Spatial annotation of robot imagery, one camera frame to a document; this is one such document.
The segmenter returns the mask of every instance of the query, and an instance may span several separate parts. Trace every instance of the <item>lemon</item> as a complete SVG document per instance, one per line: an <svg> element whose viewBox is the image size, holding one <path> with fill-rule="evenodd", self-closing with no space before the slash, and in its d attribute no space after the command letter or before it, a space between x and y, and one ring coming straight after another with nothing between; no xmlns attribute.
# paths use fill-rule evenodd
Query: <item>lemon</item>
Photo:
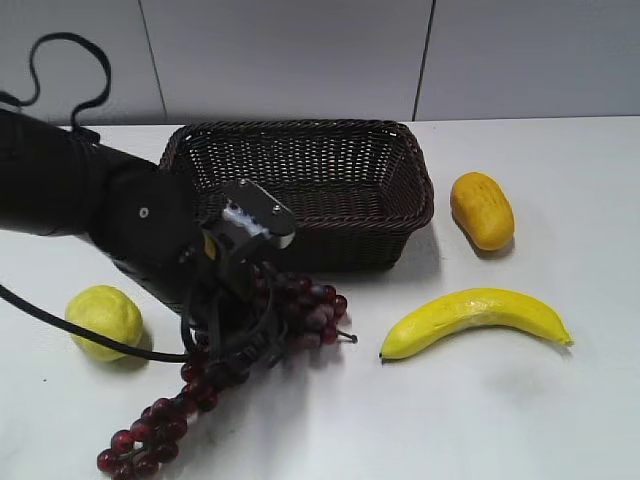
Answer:
<svg viewBox="0 0 640 480"><path fill-rule="evenodd" d="M87 330L135 347L142 337L142 315L129 297L114 287L98 285L76 295L67 305L65 318ZM76 344L90 357L111 362L125 354L77 335Z"/></svg>

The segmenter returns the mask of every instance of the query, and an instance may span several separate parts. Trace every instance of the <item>brown wicker basket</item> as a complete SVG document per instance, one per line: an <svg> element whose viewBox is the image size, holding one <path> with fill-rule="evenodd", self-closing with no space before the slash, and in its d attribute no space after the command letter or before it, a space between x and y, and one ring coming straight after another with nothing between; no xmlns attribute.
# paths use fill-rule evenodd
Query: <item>brown wicker basket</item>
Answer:
<svg viewBox="0 0 640 480"><path fill-rule="evenodd" d="M389 269L433 216L422 151L391 121L189 125L173 134L160 166L194 186L194 217L205 226L219 217L228 180L254 180L288 205L295 240L258 253L285 271Z"/></svg>

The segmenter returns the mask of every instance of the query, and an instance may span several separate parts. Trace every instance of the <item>black cable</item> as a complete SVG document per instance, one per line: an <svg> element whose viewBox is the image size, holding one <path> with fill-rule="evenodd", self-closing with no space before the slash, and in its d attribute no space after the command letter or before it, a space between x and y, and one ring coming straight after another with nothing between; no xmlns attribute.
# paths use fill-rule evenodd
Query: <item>black cable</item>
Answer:
<svg viewBox="0 0 640 480"><path fill-rule="evenodd" d="M49 312L36 307L23 298L17 296L2 284L0 284L0 298L6 300L14 307L22 310L32 317L48 323L53 327L60 328L65 332L72 333L73 335L86 338L87 340L91 340L92 342L110 348L117 352L124 353L125 355L132 355L134 357L144 358L146 360L154 360L157 362L166 363L184 363L189 359L189 355L186 354L152 352L150 350L130 347L129 345L126 345L124 343L116 342L109 337L105 337L104 335L92 332L91 330L87 330L86 328L74 325L73 323L67 322L66 320L56 317L55 315L52 315Z"/></svg>
<svg viewBox="0 0 640 480"><path fill-rule="evenodd" d="M80 35L77 35L75 33L71 33L71 32L50 33L36 40L36 42L31 47L31 50L29 51L29 73L31 74L31 78L33 79L33 84L35 86L35 91L33 95L31 96L31 98L27 100L20 100L19 98L17 98L16 96L8 92L0 91L0 102L7 103L12 107L30 107L31 105L36 103L36 101L40 97L40 79L38 78L38 74L36 72L34 58L35 58L36 51L38 50L38 47L43 43L49 42L51 40L67 40L69 42L77 43L82 48L84 48L89 53L91 53L91 55L93 55L96 58L96 60L98 60L98 62L100 62L100 65L104 70L104 74L107 77L106 84L102 92L100 92L100 94L97 97L95 97L92 100L88 100L86 102L81 103L80 105L76 106L71 112L71 126L73 130L82 130L81 127L78 125L78 121L76 120L78 113L88 108L99 107L100 105L104 104L109 98L109 93L111 92L111 63L109 62L109 58L107 57L107 55L104 53L104 51L102 51L100 47L98 47L95 43L90 42L86 38L81 37Z"/></svg>

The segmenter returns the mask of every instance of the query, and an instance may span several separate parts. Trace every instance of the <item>banana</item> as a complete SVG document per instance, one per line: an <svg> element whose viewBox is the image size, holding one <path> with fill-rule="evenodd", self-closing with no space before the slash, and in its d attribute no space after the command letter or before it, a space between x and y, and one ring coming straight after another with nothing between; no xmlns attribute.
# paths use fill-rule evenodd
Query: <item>banana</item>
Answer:
<svg viewBox="0 0 640 480"><path fill-rule="evenodd" d="M387 335L380 358L407 358L454 332L490 325L573 345L558 314L539 300L509 290L473 288L445 295L403 318Z"/></svg>

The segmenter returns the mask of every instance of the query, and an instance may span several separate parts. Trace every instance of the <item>white table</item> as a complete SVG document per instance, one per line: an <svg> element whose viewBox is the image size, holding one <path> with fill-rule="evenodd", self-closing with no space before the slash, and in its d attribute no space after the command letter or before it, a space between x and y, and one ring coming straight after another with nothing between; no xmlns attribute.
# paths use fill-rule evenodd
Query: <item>white table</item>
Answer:
<svg viewBox="0 0 640 480"><path fill-rule="evenodd" d="M98 130L158 160L175 128ZM640 118L411 128L436 189L432 227L388 274L327 279L347 295L361 342L254 375L190 430L158 478L640 478ZM507 258L479 259L451 220L450 187L471 170L496 178L512 202ZM140 306L156 349L181 350L177 318L80 240L0 232L0 245L0 281L37 305L63 314L82 289L114 285ZM491 329L380 365L396 321L472 286L552 305L576 341L572 356ZM95 455L111 434L182 385L176 365L101 367L64 332L5 303L0 317L2 479L102 478Z"/></svg>

